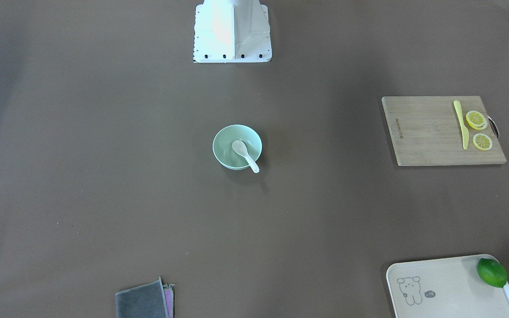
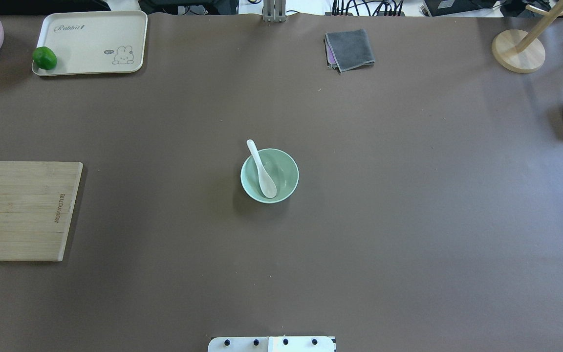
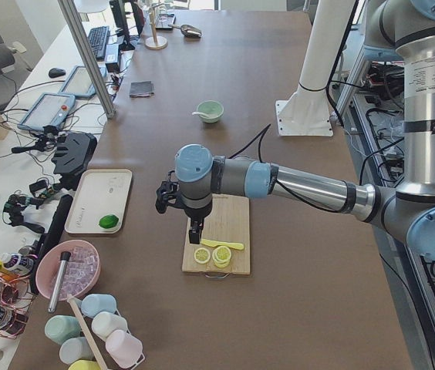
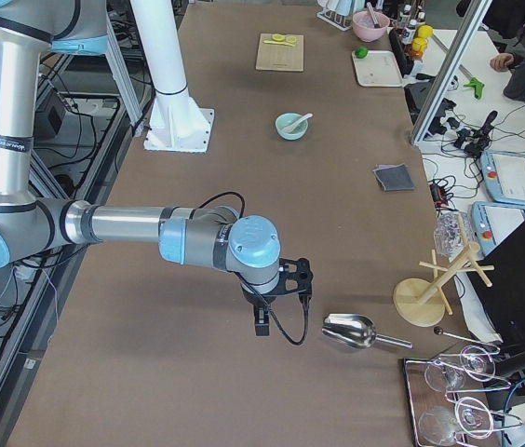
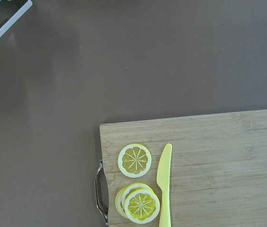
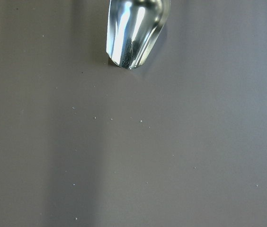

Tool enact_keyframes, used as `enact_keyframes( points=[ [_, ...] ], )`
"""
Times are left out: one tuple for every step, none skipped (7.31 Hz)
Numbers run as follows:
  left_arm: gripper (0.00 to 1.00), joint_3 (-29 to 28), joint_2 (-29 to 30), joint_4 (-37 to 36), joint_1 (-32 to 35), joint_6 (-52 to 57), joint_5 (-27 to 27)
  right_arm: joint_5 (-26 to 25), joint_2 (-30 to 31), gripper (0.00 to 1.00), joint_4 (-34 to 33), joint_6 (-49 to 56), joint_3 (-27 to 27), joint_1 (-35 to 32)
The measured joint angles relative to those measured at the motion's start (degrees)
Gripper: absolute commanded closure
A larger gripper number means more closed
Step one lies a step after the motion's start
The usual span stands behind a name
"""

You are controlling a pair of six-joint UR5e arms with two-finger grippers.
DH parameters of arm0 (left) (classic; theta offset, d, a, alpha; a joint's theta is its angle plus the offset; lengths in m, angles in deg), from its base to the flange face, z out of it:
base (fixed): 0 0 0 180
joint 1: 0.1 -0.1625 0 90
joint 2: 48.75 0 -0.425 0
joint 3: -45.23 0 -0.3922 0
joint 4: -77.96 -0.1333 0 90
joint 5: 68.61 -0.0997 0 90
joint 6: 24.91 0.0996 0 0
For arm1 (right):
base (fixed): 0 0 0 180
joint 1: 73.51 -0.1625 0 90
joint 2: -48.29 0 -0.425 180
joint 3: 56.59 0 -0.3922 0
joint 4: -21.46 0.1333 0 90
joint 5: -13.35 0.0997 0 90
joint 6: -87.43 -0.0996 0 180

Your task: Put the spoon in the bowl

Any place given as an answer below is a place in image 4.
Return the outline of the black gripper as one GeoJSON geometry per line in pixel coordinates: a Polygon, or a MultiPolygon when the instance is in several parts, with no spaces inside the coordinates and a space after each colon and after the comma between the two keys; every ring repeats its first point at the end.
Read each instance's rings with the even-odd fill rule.
{"type": "Polygon", "coordinates": [[[275,298],[297,294],[303,308],[309,308],[313,295],[313,277],[308,259],[291,260],[280,258],[278,261],[277,283],[272,290],[261,292],[260,286],[254,286],[245,279],[241,280],[244,296],[253,307],[256,336],[270,335],[268,307],[275,298]]]}

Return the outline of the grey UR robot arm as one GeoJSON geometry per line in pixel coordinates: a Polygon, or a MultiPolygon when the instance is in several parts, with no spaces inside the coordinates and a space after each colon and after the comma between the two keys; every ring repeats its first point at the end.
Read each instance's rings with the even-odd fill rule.
{"type": "Polygon", "coordinates": [[[154,242],[176,264],[234,274],[252,304],[259,336],[277,323],[275,298],[312,299],[309,262],[284,259],[262,216],[204,203],[196,208],[111,207],[54,184],[31,189],[39,65],[47,52],[118,56],[102,1],[0,1],[0,268],[68,245],[154,242]]]}

